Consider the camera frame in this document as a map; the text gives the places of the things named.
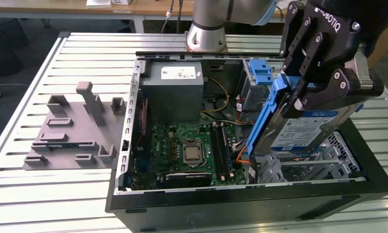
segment yellow wire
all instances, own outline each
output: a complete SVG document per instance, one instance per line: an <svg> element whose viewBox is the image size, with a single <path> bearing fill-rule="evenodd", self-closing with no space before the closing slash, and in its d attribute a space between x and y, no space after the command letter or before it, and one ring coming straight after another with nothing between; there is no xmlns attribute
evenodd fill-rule
<svg viewBox="0 0 388 233"><path fill-rule="evenodd" d="M223 85L215 79L212 79L212 78L208 78L208 79L219 85L219 87L223 89L223 91L226 93L226 104L223 107L220 107L219 109L202 110L203 113L215 113L215 112L222 111L227 107L228 101L230 101L230 96L228 96L227 90L224 89Z"/></svg>

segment sticker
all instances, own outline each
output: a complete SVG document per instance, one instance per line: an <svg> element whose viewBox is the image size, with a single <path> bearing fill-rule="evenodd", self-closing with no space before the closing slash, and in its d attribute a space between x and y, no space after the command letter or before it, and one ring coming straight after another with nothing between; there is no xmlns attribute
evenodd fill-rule
<svg viewBox="0 0 388 233"><path fill-rule="evenodd" d="M195 67L163 67L162 79L195 79Z"/></svg>
<svg viewBox="0 0 388 233"><path fill-rule="evenodd" d="M131 14L132 11L114 11L114 13L126 13L126 14Z"/></svg>
<svg viewBox="0 0 388 233"><path fill-rule="evenodd" d="M256 171L252 169L252 167L248 168L248 174L251 174L251 176L256 178Z"/></svg>
<svg viewBox="0 0 388 233"><path fill-rule="evenodd" d="M274 150L303 150L318 135L322 127L337 117L337 111L307 111L302 118L288 119L272 144Z"/></svg>
<svg viewBox="0 0 388 233"><path fill-rule="evenodd" d="M242 103L236 103L236 109L239 112L242 112L243 110L243 104Z"/></svg>

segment cable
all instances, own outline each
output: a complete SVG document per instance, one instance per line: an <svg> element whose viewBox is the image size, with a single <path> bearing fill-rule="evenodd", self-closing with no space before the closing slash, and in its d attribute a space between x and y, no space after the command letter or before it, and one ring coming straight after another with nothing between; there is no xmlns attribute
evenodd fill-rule
<svg viewBox="0 0 388 233"><path fill-rule="evenodd" d="M227 123L231 123L231 124L235 124L235 125L247 125L247 124L240 124L240 123L238 123L238 122L234 122L234 121L231 121L231 120L216 119L216 118L214 118L208 113L203 113L203 114L208 117L208 119L211 119L211 120L214 120L214 121L227 122Z"/></svg>
<svg viewBox="0 0 388 233"><path fill-rule="evenodd" d="M215 79L212 79L212 78L208 78L208 79L219 85L219 87L222 88L222 90L224 91L224 94L226 94L226 103L224 103L223 107L220 107L219 109L202 110L203 113L215 113L215 112L219 112L219 111L226 109L228 102L230 102L230 96L228 96L227 90L224 89L223 85Z"/></svg>
<svg viewBox="0 0 388 233"><path fill-rule="evenodd" d="M214 108L215 108L215 109L219 109L219 107L218 107L218 103L216 103L216 100L214 100ZM219 112L219 113L220 113L220 115L223 116L223 119L230 120L230 119L227 118L227 116L224 115L224 113L222 113L222 112Z"/></svg>
<svg viewBox="0 0 388 233"><path fill-rule="evenodd" d="M164 34L164 29L166 29L166 26L167 26L167 22L168 22L168 19L166 19L166 22L164 22L164 25L163 25L163 28L162 28L162 34Z"/></svg>
<svg viewBox="0 0 388 233"><path fill-rule="evenodd" d="M238 158L236 158L236 163L244 163L244 164L250 164L251 163L251 161L248 161L248 160L240 160L243 152L246 151L246 148L247 147L243 147L243 149L239 152L239 155L238 155Z"/></svg>
<svg viewBox="0 0 388 233"><path fill-rule="evenodd" d="M143 111L142 111L142 134L138 139L138 142L135 144L134 149L131 150L131 154L134 154L135 149L138 148L138 145L140 144L142 138L143 138L143 131L146 130L146 125L144 125L144 111L146 111L146 100L143 99Z"/></svg>
<svg viewBox="0 0 388 233"><path fill-rule="evenodd" d="M280 11L280 22L279 23L283 23L283 12L282 12L282 9L280 9L280 7L279 6L276 6L276 8L279 9L279 11Z"/></svg>
<svg viewBox="0 0 388 233"><path fill-rule="evenodd" d="M0 86L31 86L31 85L20 84L20 83L10 83L10 84L0 84Z"/></svg>
<svg viewBox="0 0 388 233"><path fill-rule="evenodd" d="M236 121L238 121L238 123L244 124L246 121L242 121L242 120L240 120L240 113L242 113L242 112L238 112L238 114L236 114Z"/></svg>
<svg viewBox="0 0 388 233"><path fill-rule="evenodd" d="M183 2L184 0L179 0L180 1L180 10L179 10L179 18L176 20L176 33L180 33L180 20L182 20L182 10L183 10Z"/></svg>
<svg viewBox="0 0 388 233"><path fill-rule="evenodd" d="M166 29L166 26L167 26L167 23L168 23L168 19L172 15L172 8L174 8L174 0L171 1L171 7L168 8L168 11L166 13L166 22L164 22L164 25L163 25L163 28L162 28L162 34L164 33L164 29Z"/></svg>

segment aluminum work table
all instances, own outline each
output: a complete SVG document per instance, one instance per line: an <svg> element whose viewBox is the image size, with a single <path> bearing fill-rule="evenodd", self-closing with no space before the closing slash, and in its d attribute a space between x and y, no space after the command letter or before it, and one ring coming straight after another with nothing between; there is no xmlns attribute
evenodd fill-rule
<svg viewBox="0 0 388 233"><path fill-rule="evenodd" d="M278 36L227 36L232 52L278 52ZM0 137L0 232L131 232L106 213L111 169L24 171L22 166L44 123L52 94L83 101L79 81L94 83L102 100L124 97L136 51L184 51L184 35L71 33L58 38ZM388 174L388 90L366 102L354 123ZM323 220L279 222L187 232L388 233L388 196L363 202Z"/></svg>

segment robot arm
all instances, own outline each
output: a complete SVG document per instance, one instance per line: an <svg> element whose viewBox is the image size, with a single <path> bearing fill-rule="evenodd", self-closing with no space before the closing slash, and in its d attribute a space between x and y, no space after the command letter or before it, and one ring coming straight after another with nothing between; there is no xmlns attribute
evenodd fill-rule
<svg viewBox="0 0 388 233"><path fill-rule="evenodd" d="M187 36L191 51L226 49L224 22L264 25L272 17L278 0L195 0L194 23Z"/></svg>

